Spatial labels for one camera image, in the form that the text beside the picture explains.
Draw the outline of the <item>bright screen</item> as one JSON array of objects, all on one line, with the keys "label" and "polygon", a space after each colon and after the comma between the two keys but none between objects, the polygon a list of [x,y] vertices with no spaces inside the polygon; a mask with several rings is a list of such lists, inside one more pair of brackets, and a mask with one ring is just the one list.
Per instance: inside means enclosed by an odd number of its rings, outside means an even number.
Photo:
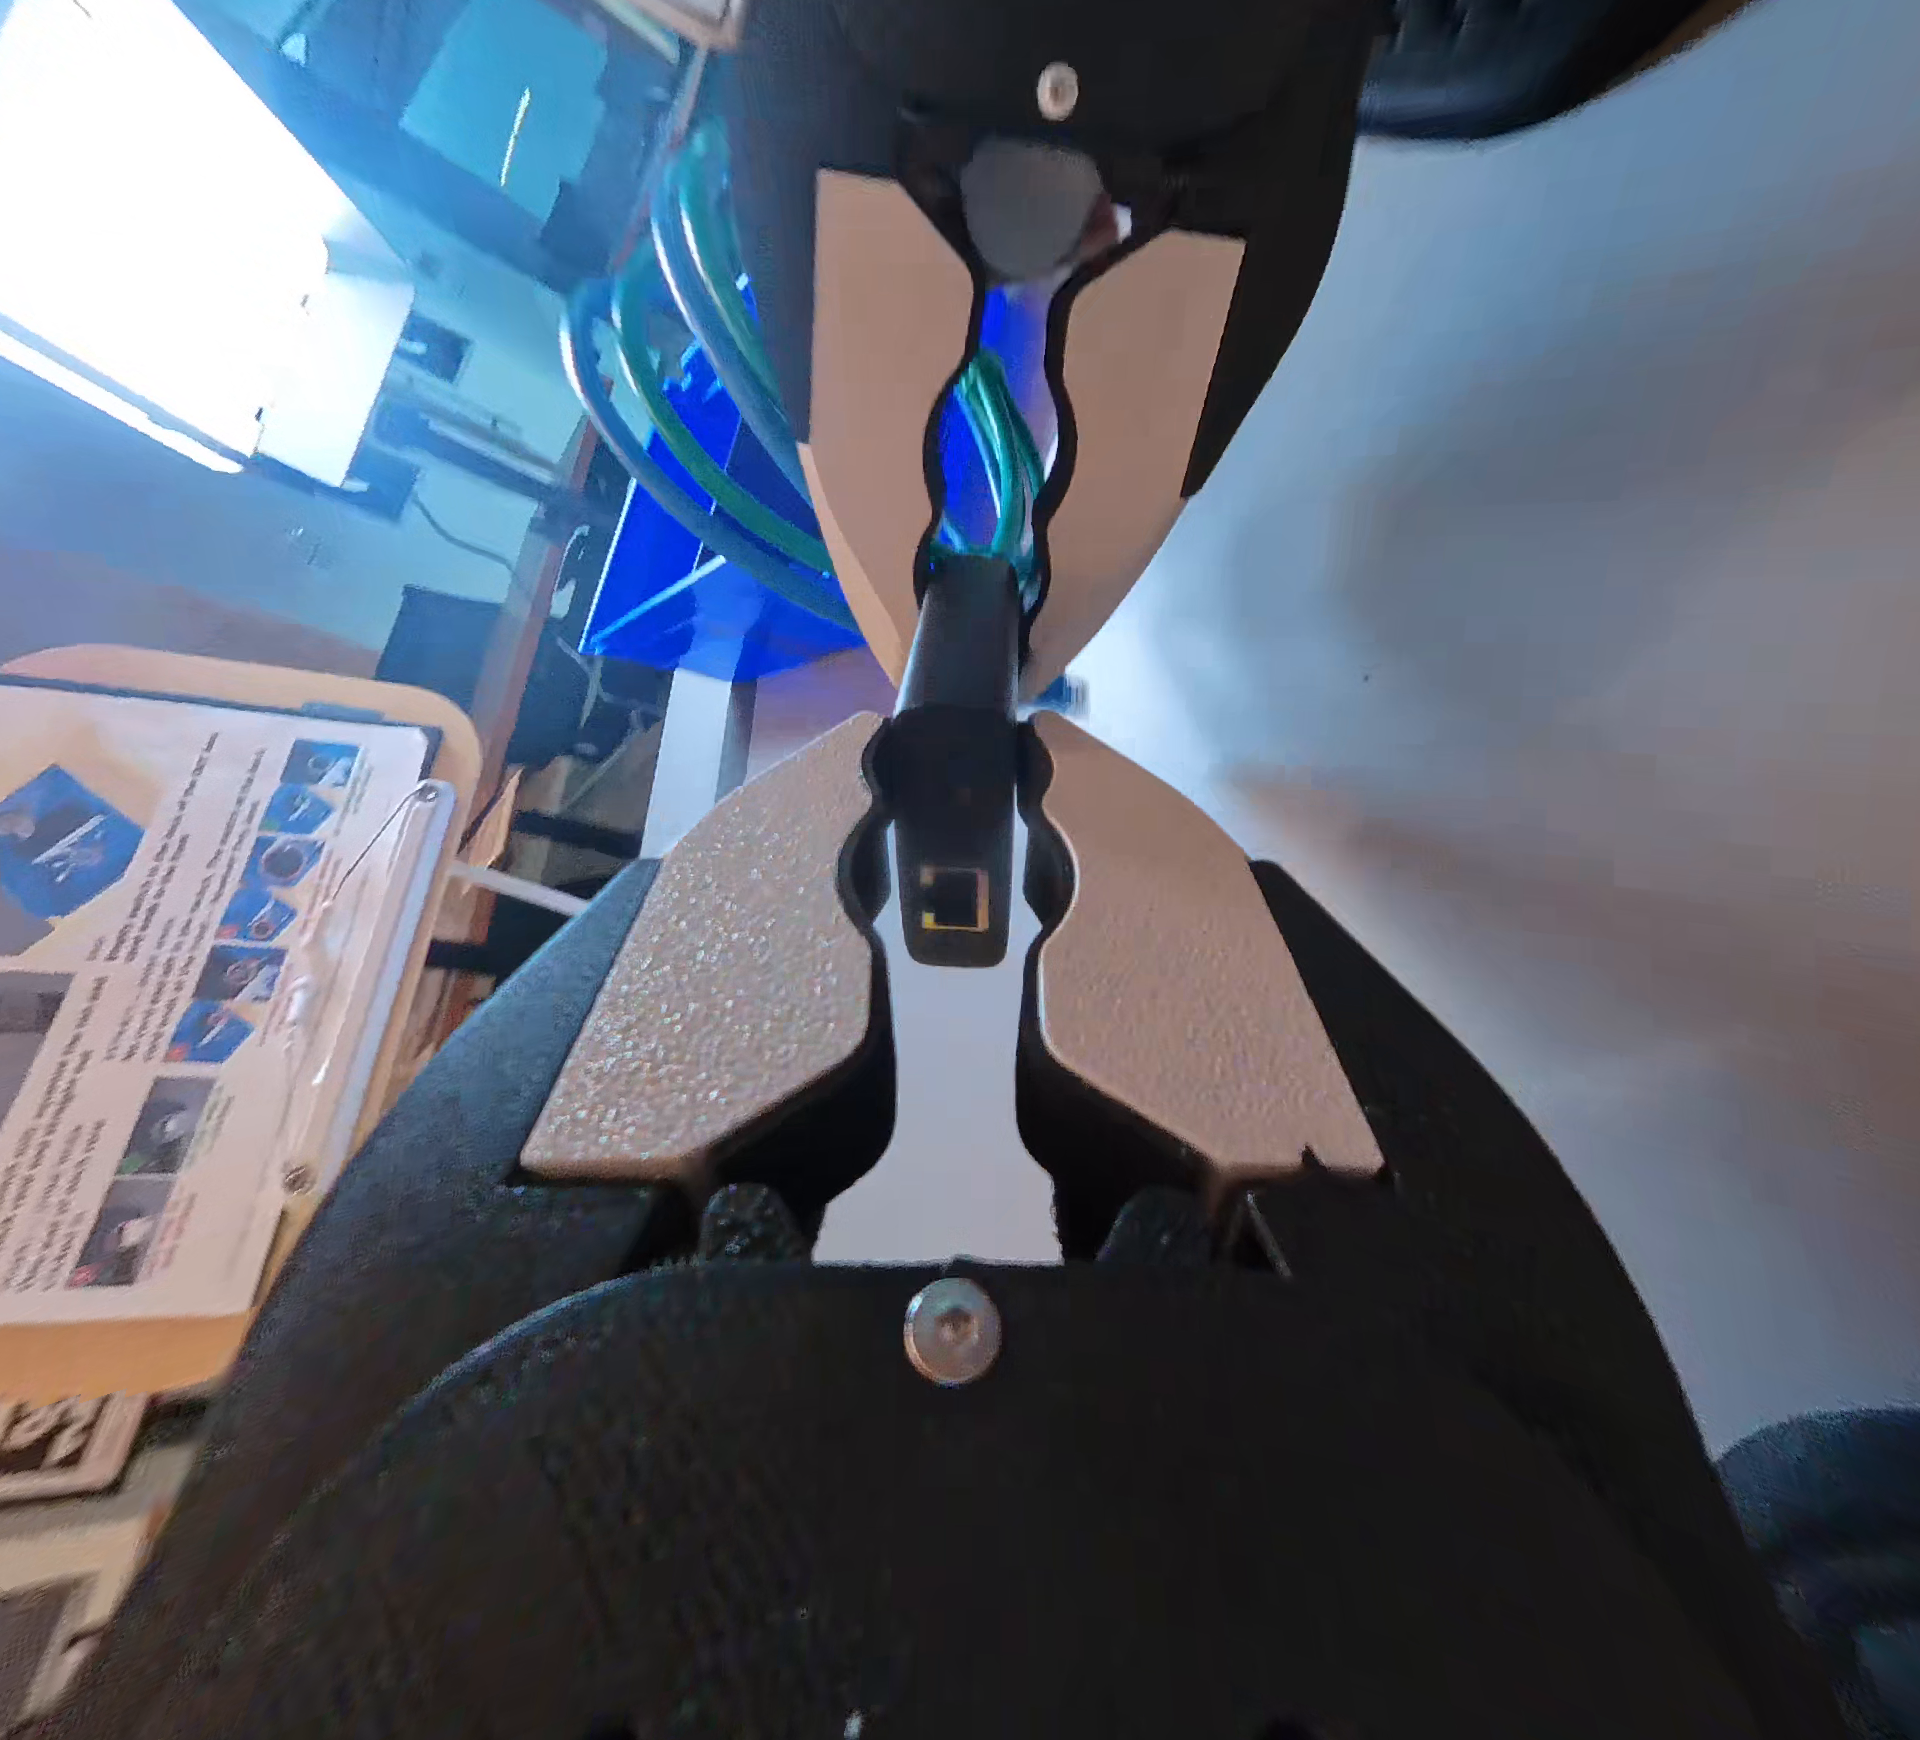
[{"label": "bright screen", "polygon": [[414,301],[173,0],[11,0],[5,361],[213,473],[344,487]]}]

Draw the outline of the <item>blue plastic bin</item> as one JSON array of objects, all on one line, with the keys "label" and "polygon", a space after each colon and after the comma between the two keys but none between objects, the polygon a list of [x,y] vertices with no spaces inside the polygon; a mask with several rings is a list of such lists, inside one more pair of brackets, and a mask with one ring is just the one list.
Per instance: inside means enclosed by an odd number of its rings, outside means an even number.
[{"label": "blue plastic bin", "polygon": [[[665,401],[706,457],[737,486],[813,538],[821,527],[755,434],[734,408],[706,354],[658,363]],[[682,527],[633,480],[613,529],[580,647],[595,659],[760,680],[841,651],[864,651],[849,626],[828,624],[763,588]]]}]

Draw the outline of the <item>black ethernet port adapter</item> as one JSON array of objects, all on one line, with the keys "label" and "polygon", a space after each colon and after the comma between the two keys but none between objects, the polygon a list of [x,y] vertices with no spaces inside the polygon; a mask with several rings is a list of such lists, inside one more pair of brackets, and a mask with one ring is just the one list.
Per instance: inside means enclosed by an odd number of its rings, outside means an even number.
[{"label": "black ethernet port adapter", "polygon": [[1021,584],[997,558],[931,569],[882,778],[907,953],[931,968],[1004,960],[1012,914]]}]

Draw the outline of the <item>person's dark blue clothing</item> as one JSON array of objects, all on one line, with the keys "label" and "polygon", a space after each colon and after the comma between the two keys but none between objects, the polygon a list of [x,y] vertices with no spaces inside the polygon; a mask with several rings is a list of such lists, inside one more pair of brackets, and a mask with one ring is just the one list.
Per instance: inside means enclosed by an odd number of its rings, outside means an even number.
[{"label": "person's dark blue clothing", "polygon": [[1918,1734],[1918,1410],[1799,1416],[1738,1440],[1719,1483],[1852,1737]]}]

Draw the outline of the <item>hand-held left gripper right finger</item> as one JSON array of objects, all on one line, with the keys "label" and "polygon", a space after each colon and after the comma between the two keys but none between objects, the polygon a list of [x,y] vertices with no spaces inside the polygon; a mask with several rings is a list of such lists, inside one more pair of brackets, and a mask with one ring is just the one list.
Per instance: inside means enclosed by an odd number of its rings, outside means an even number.
[{"label": "hand-held left gripper right finger", "polygon": [[1028,725],[1017,1114],[1066,1190],[1242,1190],[1385,1157],[1242,848],[1058,717]]}]

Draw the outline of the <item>white plastic strip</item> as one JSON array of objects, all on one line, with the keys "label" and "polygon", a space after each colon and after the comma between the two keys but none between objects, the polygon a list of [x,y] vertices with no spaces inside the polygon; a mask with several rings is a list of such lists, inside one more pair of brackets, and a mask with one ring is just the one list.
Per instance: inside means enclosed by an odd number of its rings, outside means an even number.
[{"label": "white plastic strip", "polygon": [[448,879],[474,893],[490,894],[497,900],[514,900],[561,921],[575,919],[589,908],[589,897],[580,897],[543,883],[520,879],[497,869],[484,869],[463,862],[448,865]]}]

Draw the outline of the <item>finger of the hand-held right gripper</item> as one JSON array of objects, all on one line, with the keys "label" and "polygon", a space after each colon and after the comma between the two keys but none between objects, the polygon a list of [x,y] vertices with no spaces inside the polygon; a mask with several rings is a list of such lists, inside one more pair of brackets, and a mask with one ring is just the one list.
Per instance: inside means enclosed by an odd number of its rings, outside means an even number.
[{"label": "finger of the hand-held right gripper", "polygon": [[1047,524],[1049,591],[1027,638],[1025,697],[1091,645],[1180,515],[1242,253],[1225,238],[1158,236],[1071,301],[1071,476]]},{"label": "finger of the hand-held right gripper", "polygon": [[935,521],[929,437],[968,351],[972,297],[972,269],[897,180],[818,172],[800,457],[853,624],[893,682]]}]

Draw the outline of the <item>black white printed tag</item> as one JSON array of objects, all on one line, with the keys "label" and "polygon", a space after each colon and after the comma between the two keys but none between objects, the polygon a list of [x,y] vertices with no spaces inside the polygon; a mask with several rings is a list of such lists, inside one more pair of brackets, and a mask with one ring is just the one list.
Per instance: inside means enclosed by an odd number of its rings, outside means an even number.
[{"label": "black white printed tag", "polygon": [[146,1393],[3,1397],[3,1506],[34,1506],[113,1488],[146,1420]]}]

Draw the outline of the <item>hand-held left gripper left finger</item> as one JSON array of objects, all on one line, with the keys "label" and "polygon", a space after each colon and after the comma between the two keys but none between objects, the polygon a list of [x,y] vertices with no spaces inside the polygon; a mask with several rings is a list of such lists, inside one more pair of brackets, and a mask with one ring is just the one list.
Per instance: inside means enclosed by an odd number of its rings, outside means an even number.
[{"label": "hand-held left gripper left finger", "polygon": [[518,1157],[548,1182],[708,1190],[793,1163],[846,1190],[886,1150],[897,1043],[859,893],[863,713],[755,774],[660,862]]}]

